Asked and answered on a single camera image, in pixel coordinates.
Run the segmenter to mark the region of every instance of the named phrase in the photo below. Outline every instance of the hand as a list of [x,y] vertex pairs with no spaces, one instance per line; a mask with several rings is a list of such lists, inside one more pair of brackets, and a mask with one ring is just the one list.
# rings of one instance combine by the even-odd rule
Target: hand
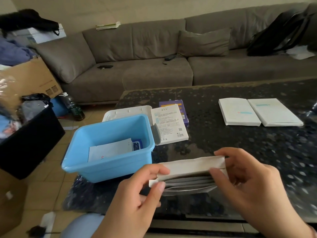
[[139,194],[149,180],[156,179],[158,173],[168,175],[170,170],[161,164],[149,164],[131,178],[123,180],[92,238],[143,238],[156,207],[160,206],[165,182],[156,183],[147,197]]
[[228,178],[216,168],[210,174],[241,216],[267,238],[313,238],[310,227],[292,207],[279,171],[240,148],[221,148]]

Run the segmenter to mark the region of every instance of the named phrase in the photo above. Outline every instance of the black backpack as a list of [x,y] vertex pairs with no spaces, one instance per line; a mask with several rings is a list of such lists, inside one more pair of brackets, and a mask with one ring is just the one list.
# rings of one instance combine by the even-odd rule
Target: black backpack
[[314,14],[294,9],[281,13],[269,27],[255,34],[248,49],[248,56],[267,56],[299,44]]
[[0,29],[6,37],[7,32],[34,27],[43,32],[54,32],[59,35],[58,22],[41,18],[37,11],[24,9],[18,12],[0,15]]

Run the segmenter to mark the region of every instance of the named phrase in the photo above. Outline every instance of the person's right hand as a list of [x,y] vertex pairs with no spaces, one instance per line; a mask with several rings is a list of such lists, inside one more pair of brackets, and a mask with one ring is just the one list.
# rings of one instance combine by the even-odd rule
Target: person's right hand
[[267,238],[314,237],[311,228],[292,207],[279,171],[260,163],[240,148],[221,148],[229,179],[216,168],[210,174],[232,206]]

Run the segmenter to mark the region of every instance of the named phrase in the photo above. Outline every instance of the qr code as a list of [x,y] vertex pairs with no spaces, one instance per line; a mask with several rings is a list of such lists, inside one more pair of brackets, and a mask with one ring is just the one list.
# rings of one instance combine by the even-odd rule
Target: qr code
[[58,87],[56,87],[56,85],[54,85],[54,86],[52,87],[52,90],[53,90],[53,92],[55,93],[55,92],[58,91]]
[[52,90],[49,88],[48,90],[46,90],[46,94],[47,94],[48,96],[50,96],[50,95],[53,94],[53,92],[52,92]]

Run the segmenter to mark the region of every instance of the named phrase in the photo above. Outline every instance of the tile floor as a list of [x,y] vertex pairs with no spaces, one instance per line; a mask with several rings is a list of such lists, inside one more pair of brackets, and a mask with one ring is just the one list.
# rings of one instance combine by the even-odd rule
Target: tile floor
[[[60,119],[62,126],[84,126],[101,122],[105,112],[112,110],[115,105],[98,105],[83,107],[85,120],[76,122],[70,117]],[[52,232],[62,232],[67,225],[81,216],[82,213],[63,211],[62,202],[71,188],[77,174],[67,174],[61,169],[61,160],[75,131],[66,131],[59,143],[47,155],[46,161],[40,164],[33,173],[25,179],[29,185],[24,206],[21,224],[6,233],[2,238],[27,238],[26,231],[40,224],[42,216],[50,211],[56,212],[56,218]],[[228,224],[214,224],[216,230],[232,230],[234,226]],[[241,224],[236,224],[236,229],[243,231]],[[51,235],[51,238],[59,238],[59,234]],[[185,238],[188,236],[155,235],[148,234],[146,238]]]

